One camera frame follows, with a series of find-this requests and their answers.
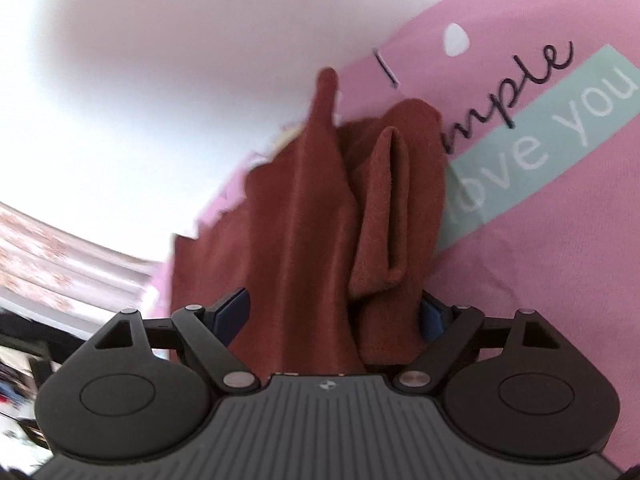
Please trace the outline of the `dark red knit sweater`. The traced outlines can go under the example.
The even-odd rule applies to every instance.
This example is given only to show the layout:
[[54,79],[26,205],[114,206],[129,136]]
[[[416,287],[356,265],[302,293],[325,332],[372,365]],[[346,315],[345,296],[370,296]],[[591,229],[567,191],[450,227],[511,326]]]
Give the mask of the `dark red knit sweater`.
[[245,288],[234,354],[256,375],[350,374],[411,362],[442,220],[440,116],[420,100],[335,125],[322,70],[300,135],[244,181],[244,200],[178,237],[169,307]]

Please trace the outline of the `white patterned curtain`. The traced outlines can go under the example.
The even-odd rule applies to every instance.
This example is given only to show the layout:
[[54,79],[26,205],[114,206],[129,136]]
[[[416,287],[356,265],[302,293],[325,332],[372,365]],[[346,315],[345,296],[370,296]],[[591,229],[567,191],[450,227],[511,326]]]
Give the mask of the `white patterned curtain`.
[[1,206],[1,307],[88,338],[122,309],[149,318],[156,264]]

